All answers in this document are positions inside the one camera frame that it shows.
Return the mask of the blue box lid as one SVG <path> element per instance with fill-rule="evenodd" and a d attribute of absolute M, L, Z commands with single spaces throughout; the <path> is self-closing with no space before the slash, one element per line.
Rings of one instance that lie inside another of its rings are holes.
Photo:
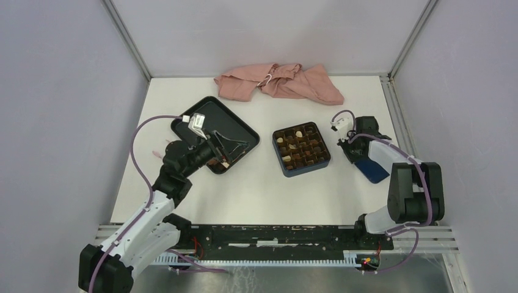
<path fill-rule="evenodd" d="M 359 159 L 354 165 L 373 184 L 380 183 L 390 175 L 381 165 L 369 158 Z"/>

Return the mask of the blue chocolate box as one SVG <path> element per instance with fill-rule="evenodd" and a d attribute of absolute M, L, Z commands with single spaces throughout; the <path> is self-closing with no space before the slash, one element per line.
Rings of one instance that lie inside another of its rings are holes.
<path fill-rule="evenodd" d="M 296 131 L 301 131 L 303 137 L 296 137 Z M 272 145 L 287 178 L 325 168 L 331 161 L 323 136 L 312 121 L 275 130 Z"/>

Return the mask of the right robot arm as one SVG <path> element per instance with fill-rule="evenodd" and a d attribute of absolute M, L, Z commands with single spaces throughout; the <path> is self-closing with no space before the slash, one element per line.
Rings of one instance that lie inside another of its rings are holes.
<path fill-rule="evenodd" d="M 370 248 L 377 242 L 377 234 L 394 236 L 443 219 L 445 201 L 439 164 L 423 162 L 400 149 L 389 136 L 381 134 L 374 116 L 334 116 L 330 124 L 338 132 L 338 146 L 369 182 L 389 180 L 386 205 L 359 217 L 362 227 L 352 234 L 357 247 Z"/>

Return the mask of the pink silicone tongs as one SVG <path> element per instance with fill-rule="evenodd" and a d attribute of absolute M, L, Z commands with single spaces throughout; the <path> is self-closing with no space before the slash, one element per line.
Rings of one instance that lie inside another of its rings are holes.
<path fill-rule="evenodd" d="M 171 140 L 165 140 L 159 144 L 159 147 L 157 147 L 155 150 L 152 151 L 152 155 L 157 157 L 160 160 L 163 160 L 165 154 L 166 154 L 166 148 L 171 143 Z"/>

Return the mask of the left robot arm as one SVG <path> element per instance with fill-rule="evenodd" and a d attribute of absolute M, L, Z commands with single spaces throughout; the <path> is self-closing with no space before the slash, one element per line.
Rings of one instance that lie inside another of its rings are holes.
<path fill-rule="evenodd" d="M 78 286 L 86 292 L 130 292 L 136 278 L 168 248 L 186 248 L 189 229 L 172 223 L 173 210 L 192 187 L 189 176 L 210 161 L 232 165 L 249 143 L 217 131 L 191 146 L 182 140 L 168 144 L 150 195 L 114 234 L 100 245 L 86 245 L 79 257 Z"/>

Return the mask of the black chocolate tray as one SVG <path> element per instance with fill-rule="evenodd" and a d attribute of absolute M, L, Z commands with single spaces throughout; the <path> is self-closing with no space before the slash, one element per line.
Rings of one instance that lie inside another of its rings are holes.
<path fill-rule="evenodd" d="M 205 116 L 203 124 L 205 130 L 209 132 L 216 130 L 229 139 L 241 140 L 248 143 L 248 147 L 237 161 L 251 152 L 252 149 L 260 143 L 258 133 L 214 96 L 204 97 L 181 115 L 190 116 L 195 113 Z M 188 129 L 186 123 L 175 120 L 171 122 L 170 128 L 179 139 L 190 145 L 195 145 L 197 135 Z M 222 164 L 211 161 L 206 166 L 214 174 L 221 175 L 231 168 L 233 164 L 234 163 L 230 164 L 228 168 L 225 168 Z"/>

